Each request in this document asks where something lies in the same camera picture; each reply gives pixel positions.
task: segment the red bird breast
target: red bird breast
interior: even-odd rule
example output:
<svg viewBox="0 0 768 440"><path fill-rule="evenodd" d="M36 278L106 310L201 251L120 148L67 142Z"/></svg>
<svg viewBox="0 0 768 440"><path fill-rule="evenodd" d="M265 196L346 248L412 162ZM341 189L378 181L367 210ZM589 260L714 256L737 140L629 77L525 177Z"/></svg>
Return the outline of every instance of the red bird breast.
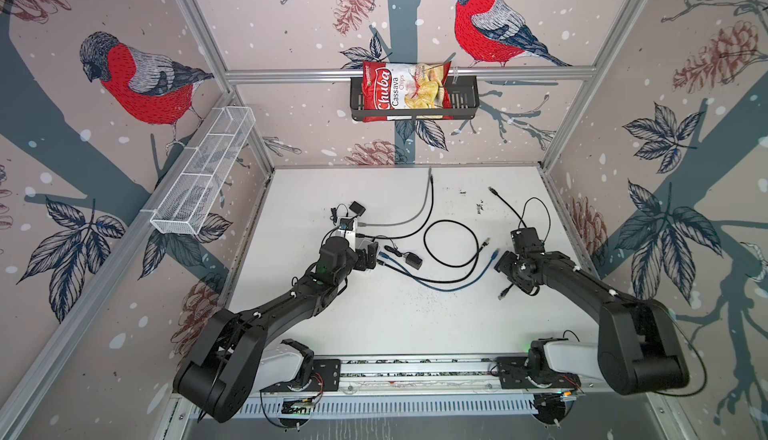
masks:
<svg viewBox="0 0 768 440"><path fill-rule="evenodd" d="M472 24L472 15L489 11L495 1L470 0L466 5L456 3L456 41L476 61L505 63L525 52L522 48L488 39Z"/></svg>
<svg viewBox="0 0 768 440"><path fill-rule="evenodd" d="M129 88L128 82L136 74L136 62L127 46L119 43L107 55L110 81L101 80L112 96L134 118L153 125L176 123L192 104L192 85L162 96L147 96Z"/></svg>

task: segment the gray floor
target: gray floor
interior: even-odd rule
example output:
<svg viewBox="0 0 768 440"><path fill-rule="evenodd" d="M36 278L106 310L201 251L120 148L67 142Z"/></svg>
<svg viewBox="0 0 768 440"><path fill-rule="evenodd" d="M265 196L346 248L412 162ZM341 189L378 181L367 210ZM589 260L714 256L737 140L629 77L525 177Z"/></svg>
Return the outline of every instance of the gray floor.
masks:
<svg viewBox="0 0 768 440"><path fill-rule="evenodd" d="M532 416L455 416L317 420L301 432L271 426L263 419L232 419L224 424L206 419L187 427L185 440L655 440L664 438L645 396L621 397L590 393L576 401L561 428L546 428Z"/></svg>

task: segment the wallpaper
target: wallpaper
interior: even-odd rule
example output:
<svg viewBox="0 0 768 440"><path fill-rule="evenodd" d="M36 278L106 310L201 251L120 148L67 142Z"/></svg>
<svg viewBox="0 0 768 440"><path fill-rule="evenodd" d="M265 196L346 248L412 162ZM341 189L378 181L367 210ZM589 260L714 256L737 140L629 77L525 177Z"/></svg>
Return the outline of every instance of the wallpaper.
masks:
<svg viewBox="0 0 768 440"><path fill-rule="evenodd" d="M0 0L0 402L220 93L173 0Z"/></svg>
<svg viewBox="0 0 768 440"><path fill-rule="evenodd" d="M356 122L350 84L240 85L280 166L537 162L579 81L479 82L472 120Z"/></svg>
<svg viewBox="0 0 768 440"><path fill-rule="evenodd" d="M218 309L263 184L245 147L197 238L153 230L30 420L25 440L154 435L178 365Z"/></svg>
<svg viewBox="0 0 768 440"><path fill-rule="evenodd" d="M341 68L373 35L393 62L592 64L624 0L197 0L231 70ZM470 16L503 12L475 21ZM506 26L499 18L513 17Z"/></svg>
<svg viewBox="0 0 768 440"><path fill-rule="evenodd" d="M701 355L680 402L703 439L768 434L767 10L651 0L552 172L604 281Z"/></svg>

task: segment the gray cable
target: gray cable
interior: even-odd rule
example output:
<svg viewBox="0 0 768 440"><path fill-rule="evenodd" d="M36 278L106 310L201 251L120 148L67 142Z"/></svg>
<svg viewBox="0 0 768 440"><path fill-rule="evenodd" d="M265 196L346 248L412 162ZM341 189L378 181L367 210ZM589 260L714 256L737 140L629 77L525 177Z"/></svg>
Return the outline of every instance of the gray cable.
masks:
<svg viewBox="0 0 768 440"><path fill-rule="evenodd" d="M363 223L358 222L358 226L400 226L404 225L406 223L410 223L413 220L417 219L419 215L422 214L424 211L424 207L427 206L427 196L429 196L429 178L432 176L432 166L429 167L429 170L427 171L427 188L424 190L424 203L422 203L422 208L418 211L417 214L415 214L410 219L406 220L405 222L400 223Z"/></svg>

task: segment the bullfinch illustration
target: bullfinch illustration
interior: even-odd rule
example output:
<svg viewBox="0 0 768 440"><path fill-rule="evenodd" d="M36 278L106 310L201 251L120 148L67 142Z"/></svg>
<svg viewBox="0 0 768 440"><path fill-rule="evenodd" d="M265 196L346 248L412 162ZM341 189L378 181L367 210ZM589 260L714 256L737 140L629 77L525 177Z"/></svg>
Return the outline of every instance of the bullfinch illustration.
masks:
<svg viewBox="0 0 768 440"><path fill-rule="evenodd" d="M525 25L525 18L504 0L456 0L456 41L475 66L481 61L500 62L538 56L558 66L570 66L549 54L547 47Z"/></svg>
<svg viewBox="0 0 768 440"><path fill-rule="evenodd" d="M150 125L172 125L174 138L165 147L184 144L176 139L176 122L192 108L192 96L214 77L199 68L145 53L106 32L95 32L80 46L80 61L88 81L101 80L114 99L134 118Z"/></svg>

